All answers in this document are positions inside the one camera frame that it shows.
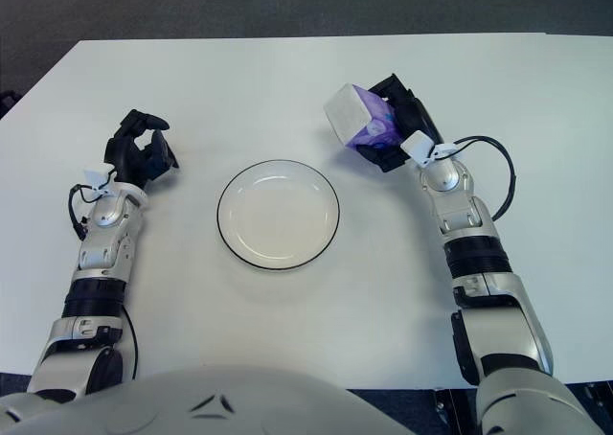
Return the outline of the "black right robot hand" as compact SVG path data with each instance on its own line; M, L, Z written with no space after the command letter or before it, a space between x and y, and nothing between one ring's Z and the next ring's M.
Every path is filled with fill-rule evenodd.
M432 162L434 147L443 142L429 113L415 94L392 74L368 90L368 103L382 110L373 117L381 122L380 134L369 134L366 141L355 141L354 149L383 172L414 160L419 167Z

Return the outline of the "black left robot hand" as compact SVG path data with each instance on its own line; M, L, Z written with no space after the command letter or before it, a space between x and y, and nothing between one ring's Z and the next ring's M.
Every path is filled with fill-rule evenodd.
M144 189L179 164L163 132L169 124L154 115L132 109L108 139L103 161L112 165L115 180Z

